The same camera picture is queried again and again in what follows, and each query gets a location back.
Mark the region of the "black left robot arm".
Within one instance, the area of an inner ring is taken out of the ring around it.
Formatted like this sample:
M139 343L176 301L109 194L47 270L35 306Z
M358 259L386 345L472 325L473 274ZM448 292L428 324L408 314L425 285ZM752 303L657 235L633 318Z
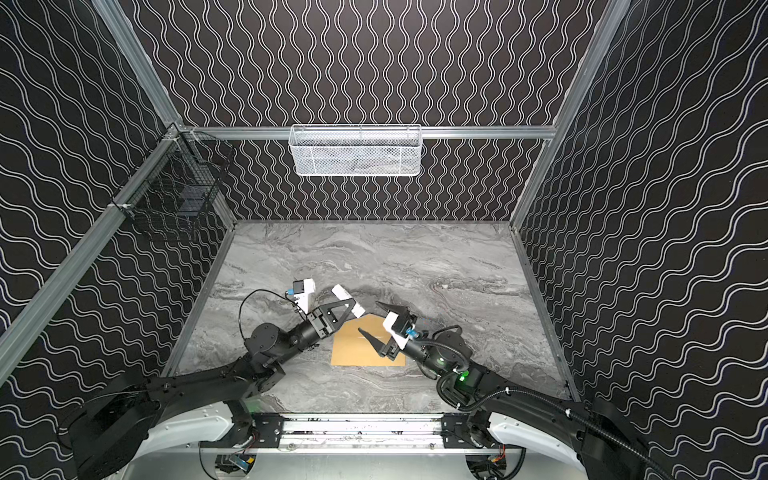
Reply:
M191 374L160 377L125 373L89 399L67 426L70 449L81 479L102 479L127 465L158 424L221 402L234 424L223 438L247 438L245 399L270 390L285 375L283 365L333 335L365 310L354 299L337 300L307 313L291 330L258 325L235 361Z

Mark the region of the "brown paper envelope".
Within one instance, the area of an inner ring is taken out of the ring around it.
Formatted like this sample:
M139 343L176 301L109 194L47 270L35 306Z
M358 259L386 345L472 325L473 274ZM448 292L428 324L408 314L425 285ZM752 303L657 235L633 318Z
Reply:
M386 343L390 334L383 327L384 318L367 314L344 323L333 335L331 364L342 367L405 367L406 359L399 354L395 360L381 357L370 342L359 332L367 331L375 339Z

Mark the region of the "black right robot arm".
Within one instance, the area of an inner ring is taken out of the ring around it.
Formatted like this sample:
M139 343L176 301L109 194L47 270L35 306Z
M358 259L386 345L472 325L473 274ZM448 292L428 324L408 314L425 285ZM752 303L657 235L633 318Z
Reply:
M417 330L405 305L379 302L387 342L365 337L378 355L403 355L434 380L441 400L466 415L461 436L477 446L515 446L581 468L590 479L642 479L655 468L641 434L605 400L566 400L524 387L475 362L454 325Z

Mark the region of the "white glue stick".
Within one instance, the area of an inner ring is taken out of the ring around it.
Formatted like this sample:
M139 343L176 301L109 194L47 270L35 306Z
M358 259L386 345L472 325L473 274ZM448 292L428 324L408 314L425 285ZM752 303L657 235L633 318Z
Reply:
M348 301L352 303L352 315L355 318L360 318L365 314L365 309L362 305L353 298L353 296L340 284L336 284L332 288L332 293L339 301Z

